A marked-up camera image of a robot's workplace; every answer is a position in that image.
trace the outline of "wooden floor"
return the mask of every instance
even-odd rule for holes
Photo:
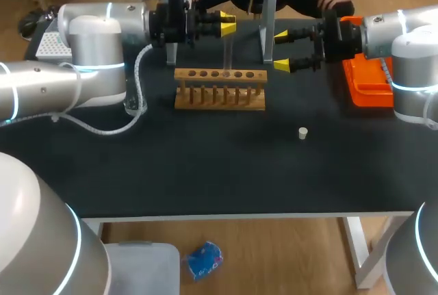
[[[89,1],[141,0],[48,0],[58,5]],[[147,3],[153,7],[157,0]],[[438,4],[438,0],[355,0],[358,15],[430,4]],[[31,0],[0,0],[0,8],[0,61],[21,60],[27,42],[18,36],[16,25],[35,4]],[[221,8],[248,18],[230,3]],[[286,8],[277,12],[277,17],[300,15]],[[366,218],[363,222],[370,240],[383,219]],[[381,280],[369,292],[356,291],[344,229],[334,218],[120,223],[105,226],[104,240],[167,242],[174,244],[181,256],[206,240],[215,242],[223,250],[223,266],[198,283],[183,275],[182,295],[387,294]]]

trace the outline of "table leg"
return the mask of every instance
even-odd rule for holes
[[[102,230],[103,230],[103,223],[100,222],[86,222],[88,227],[92,229],[92,231],[101,239],[102,237]]]
[[[370,289],[383,274],[386,245],[394,232],[407,218],[408,216],[394,216],[371,253],[368,252],[361,219],[358,217],[344,218],[358,289]]]

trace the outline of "white cable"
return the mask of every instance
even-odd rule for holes
[[[140,53],[137,55],[136,62],[134,64],[134,79],[136,81],[136,88],[137,88],[138,110],[137,110],[137,113],[134,116],[134,118],[131,120],[131,122],[126,124],[124,127],[121,127],[120,129],[115,129],[113,131],[104,131],[101,129],[96,129],[94,127],[91,127],[90,125],[84,123],[82,120],[79,120],[79,119],[77,119],[73,116],[70,116],[68,114],[60,114],[59,117],[67,119],[71,122],[74,122],[74,123],[78,124],[80,127],[83,127],[84,129],[86,129],[92,133],[98,134],[100,136],[113,136],[113,135],[125,132],[128,129],[130,129],[131,127],[133,127],[137,123],[138,119],[141,117],[143,112],[145,112],[147,109],[146,103],[144,103],[144,107],[143,107],[143,94],[142,94],[142,87],[140,85],[140,62],[142,61],[143,55],[151,49],[152,49],[151,44],[146,45],[145,48],[143,48],[143,50],[141,50]]]
[[[382,65],[382,70],[385,73],[386,76],[386,80],[388,81],[389,86],[392,87],[392,77],[391,77],[391,73],[388,70],[388,66],[386,65],[386,61],[383,57],[381,57],[381,65]]]
[[[80,75],[79,71],[77,70],[77,68],[75,66],[73,66],[72,64],[68,64],[68,63],[61,63],[60,66],[65,66],[65,65],[71,66],[76,72],[78,84],[76,87],[75,96],[72,100],[72,104],[70,104],[70,106],[68,106],[68,108],[65,109],[64,112],[62,112],[62,113],[51,112],[51,113],[38,114],[38,115],[34,115],[34,116],[16,118],[14,120],[5,120],[3,122],[0,122],[0,127],[6,126],[6,125],[11,125],[11,124],[18,123],[18,122],[22,122],[24,120],[37,118],[37,117],[50,116],[54,122],[57,121],[58,118],[64,118],[66,120],[69,120],[69,121],[79,125],[80,127],[83,127],[84,129],[86,129],[92,133],[98,134],[100,136],[112,136],[112,135],[120,134],[124,131],[127,131],[128,129],[130,129],[131,127],[133,127],[137,123],[138,119],[141,117],[143,112],[145,112],[147,110],[146,102],[144,102],[144,107],[143,107],[143,93],[142,93],[142,87],[140,85],[140,62],[142,61],[144,54],[151,49],[152,49],[151,44],[146,45],[143,48],[143,50],[141,50],[139,52],[139,54],[137,55],[136,62],[134,64],[134,80],[136,82],[136,89],[137,89],[137,96],[138,96],[138,110],[137,110],[137,113],[134,116],[134,118],[131,120],[131,122],[126,124],[124,127],[121,127],[120,129],[115,129],[113,131],[104,131],[101,129],[96,129],[96,128],[86,124],[82,120],[79,120],[73,116],[66,114],[67,111],[69,111],[70,109],[72,109],[76,105],[77,100],[79,99],[79,95],[81,93],[81,89],[82,89],[81,75]]]

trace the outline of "small white cap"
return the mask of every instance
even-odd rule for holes
[[[309,131],[307,131],[305,127],[300,127],[300,129],[298,130],[298,137],[301,140],[304,140],[306,138],[307,132]]]

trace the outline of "test tube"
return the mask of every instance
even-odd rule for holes
[[[231,65],[233,63],[233,41],[234,35],[224,37],[224,76],[231,75]]]

